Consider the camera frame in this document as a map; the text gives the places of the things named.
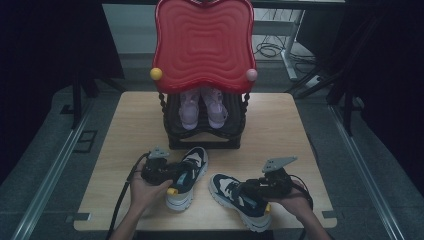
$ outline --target table top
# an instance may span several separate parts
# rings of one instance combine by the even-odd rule
[[[240,149],[207,149],[208,171],[194,186],[190,207],[181,213],[168,209],[163,193],[145,211],[138,230],[247,230],[235,210],[222,207],[211,197],[207,187],[210,177],[225,173],[240,181],[259,178],[263,176],[261,170],[266,160],[287,156],[298,157],[285,170],[306,183],[318,219],[326,228],[336,226],[336,218],[323,216],[323,212],[331,212],[333,208],[292,96],[282,93],[251,93],[250,96]],[[188,140],[211,138],[216,137],[205,133]],[[109,228],[131,167],[143,153],[156,146],[169,150],[158,93],[123,93],[78,211],[90,213],[90,219],[75,221],[77,230]],[[169,152],[168,161],[173,162],[180,161],[186,150]],[[116,224],[129,207],[129,192],[121,204]],[[270,229],[302,227],[282,206],[271,203],[271,207]]]

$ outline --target pink ball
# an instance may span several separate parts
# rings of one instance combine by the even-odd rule
[[[246,72],[246,77],[249,81],[255,81],[258,78],[258,72],[255,69],[249,69]]]

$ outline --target black wire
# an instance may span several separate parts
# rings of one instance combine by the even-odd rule
[[[301,193],[303,193],[305,195],[306,200],[308,200],[309,206],[311,207],[311,210],[313,210],[314,209],[314,201],[313,201],[311,195],[309,194],[309,189],[306,186],[305,182],[303,182],[303,180],[296,175],[289,175],[289,176],[294,177],[297,180],[299,180],[302,183],[302,185],[305,187],[305,188],[302,188],[301,186],[299,186],[295,183],[292,184],[292,187],[296,188],[297,190],[299,190]]]
[[[279,37],[279,36],[273,36],[274,38],[277,38],[278,39],[278,41],[280,41],[280,43],[281,43],[281,51],[283,51],[283,49],[286,49],[286,40],[287,40],[287,37],[284,37],[284,42],[283,42],[283,40],[281,40],[281,38]]]
[[[108,240],[112,236],[112,233],[115,227],[116,217],[118,216],[118,212],[119,212],[119,207],[121,206],[122,200],[125,197],[125,193],[127,192],[127,189],[131,183],[131,179],[133,178],[135,170],[137,169],[137,166],[141,162],[141,160],[149,156],[149,154],[150,152],[141,155],[141,157],[137,160],[136,164],[132,167],[130,174],[127,177],[127,180],[125,181],[124,187],[122,188],[121,194],[119,195],[118,201],[116,202],[115,210],[113,211],[112,220],[110,222],[109,231],[107,233],[106,240]]]
[[[266,14],[270,14],[270,16],[269,16],[270,19],[275,20],[275,17],[277,15],[277,11],[278,11],[278,9],[274,9],[274,13],[271,16],[270,9],[268,9],[268,11],[264,14],[264,16]],[[278,54],[280,54],[281,51],[283,51],[283,49],[285,48],[284,47],[285,41],[283,43],[278,36],[273,36],[273,37],[278,38],[280,40],[280,42],[282,43],[282,46],[279,46],[279,45],[274,44],[274,43],[269,43],[268,40],[269,40],[270,36],[266,35],[264,37],[264,39],[262,40],[262,42],[259,43],[258,45],[256,45],[256,52],[254,52],[253,54],[260,53],[262,56],[267,57],[267,58],[273,58],[273,57],[277,56]]]
[[[289,21],[291,20],[292,15],[293,15],[293,10],[290,12]]]
[[[293,61],[296,62],[294,64],[294,67],[296,68],[296,70],[301,72],[301,73],[309,73],[309,71],[302,71],[301,69],[299,69],[298,65],[304,64],[304,65],[315,66],[317,64],[317,62],[315,60],[315,56],[302,56],[302,55],[290,53],[290,57]]]

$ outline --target human hand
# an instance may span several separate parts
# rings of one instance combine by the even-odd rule
[[[160,192],[167,189],[172,180],[167,180],[158,186],[147,183],[141,176],[144,163],[139,163],[131,179],[131,205],[130,211],[141,215],[143,211],[156,199]]]
[[[297,180],[293,180],[293,183],[303,187],[302,184]],[[265,200],[268,202],[276,202],[281,204],[289,213],[293,214],[298,219],[304,218],[308,214],[313,214],[308,200],[306,200],[303,193],[296,188],[292,188],[290,194],[284,198],[266,198]]]

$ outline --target gray carpet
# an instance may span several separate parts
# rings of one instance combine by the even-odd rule
[[[278,64],[282,63],[258,64],[260,79],[253,92],[283,92],[291,86],[284,68]],[[148,68],[140,72],[148,74]],[[154,90],[151,82],[131,79],[115,81],[127,90]],[[97,83],[101,92],[99,97],[93,99],[94,107],[84,129],[97,131],[94,144],[88,153],[71,154],[31,239],[104,239],[106,236],[106,232],[78,232],[73,228],[72,221],[67,221],[79,208],[120,97],[116,89],[100,81]],[[390,239],[330,114],[325,102],[327,91],[323,89],[306,99],[296,100],[296,105],[338,219],[337,226],[328,229],[328,232],[335,239]],[[44,125],[17,167],[0,187],[0,239],[10,239],[13,235],[69,134],[72,115],[60,114],[62,107],[67,104],[72,104],[70,88],[54,96],[52,109]],[[421,227],[424,222],[422,196],[396,159],[367,128],[359,113],[353,114],[352,130],[353,138],[393,210],[405,239],[420,239],[424,236]],[[75,146],[75,150],[85,149],[87,146],[83,143]],[[300,233],[301,229],[278,230],[274,231],[274,239],[297,239]],[[167,233],[151,235],[149,239],[164,238],[177,239],[175,235]],[[212,238],[207,233],[199,237]]]

